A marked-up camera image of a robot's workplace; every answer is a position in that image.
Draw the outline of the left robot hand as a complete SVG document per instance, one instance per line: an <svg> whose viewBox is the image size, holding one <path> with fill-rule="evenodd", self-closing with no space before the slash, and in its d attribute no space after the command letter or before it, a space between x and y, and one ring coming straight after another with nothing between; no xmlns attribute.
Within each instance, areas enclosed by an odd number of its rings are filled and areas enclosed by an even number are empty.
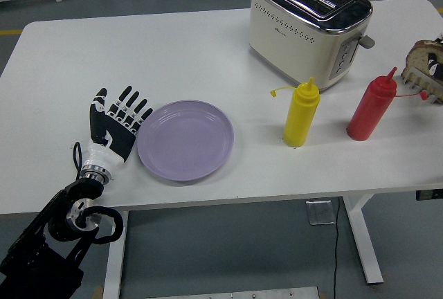
<svg viewBox="0 0 443 299"><path fill-rule="evenodd" d="M136 135L145 120L152 114L146 99L128 86L112 102L105 106L107 90L102 88L94 97L89 108L91 140L87 159L82 167L96 166L111 172L128 159Z"/></svg>

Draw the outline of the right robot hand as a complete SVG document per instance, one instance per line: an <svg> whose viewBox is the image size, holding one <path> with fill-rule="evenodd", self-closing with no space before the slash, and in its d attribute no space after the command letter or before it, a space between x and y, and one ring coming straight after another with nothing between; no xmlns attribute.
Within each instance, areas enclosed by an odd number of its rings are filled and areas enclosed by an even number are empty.
<svg viewBox="0 0 443 299"><path fill-rule="evenodd" d="M428 53L428 71L430 76L436 81L442 81L442 33L433 40L428 41L429 46L432 46L432 49Z"/></svg>

